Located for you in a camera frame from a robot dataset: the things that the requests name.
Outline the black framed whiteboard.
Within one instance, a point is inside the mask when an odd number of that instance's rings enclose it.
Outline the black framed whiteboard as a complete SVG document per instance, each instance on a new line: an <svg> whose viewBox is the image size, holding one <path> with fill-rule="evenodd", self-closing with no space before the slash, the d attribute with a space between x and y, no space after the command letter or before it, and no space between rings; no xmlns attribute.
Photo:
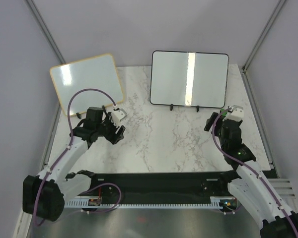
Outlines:
<svg viewBox="0 0 298 238"><path fill-rule="evenodd" d="M154 51L149 101L220 109L225 105L228 66L228 54Z"/></svg>

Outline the green whiteboard eraser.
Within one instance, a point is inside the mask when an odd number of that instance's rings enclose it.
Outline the green whiteboard eraser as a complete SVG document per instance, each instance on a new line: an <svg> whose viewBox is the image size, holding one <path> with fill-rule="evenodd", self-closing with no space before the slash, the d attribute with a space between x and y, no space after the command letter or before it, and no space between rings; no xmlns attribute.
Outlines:
<svg viewBox="0 0 298 238"><path fill-rule="evenodd" d="M227 109L221 109L221 110L220 110L220 115L221 115L222 117L226 117L226 116L229 114L229 110L230 110L230 108L227 108Z"/></svg>

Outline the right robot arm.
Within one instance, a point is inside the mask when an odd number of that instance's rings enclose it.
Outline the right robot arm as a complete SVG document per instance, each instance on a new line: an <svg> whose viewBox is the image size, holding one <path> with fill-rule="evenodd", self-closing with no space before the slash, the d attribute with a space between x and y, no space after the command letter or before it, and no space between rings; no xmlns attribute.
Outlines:
<svg viewBox="0 0 298 238"><path fill-rule="evenodd" d="M205 131L212 133L217 149L232 170L222 175L218 192L232 195L252 216L262 238L298 238L298 212L276 192L260 169L254 154L242 142L242 108L213 112Z"/></svg>

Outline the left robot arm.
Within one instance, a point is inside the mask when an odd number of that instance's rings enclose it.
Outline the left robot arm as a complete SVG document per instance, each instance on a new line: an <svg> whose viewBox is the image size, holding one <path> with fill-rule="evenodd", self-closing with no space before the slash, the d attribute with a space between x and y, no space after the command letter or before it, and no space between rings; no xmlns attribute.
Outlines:
<svg viewBox="0 0 298 238"><path fill-rule="evenodd" d="M90 171L70 172L98 138L103 137L115 145L124 138L125 127L121 121L127 113L119 108L107 112L104 107L90 107L86 116L70 130L70 138L63 152L51 165L35 176L23 181L22 210L43 220L56 221L65 204L79 194L94 195L99 184Z"/></svg>

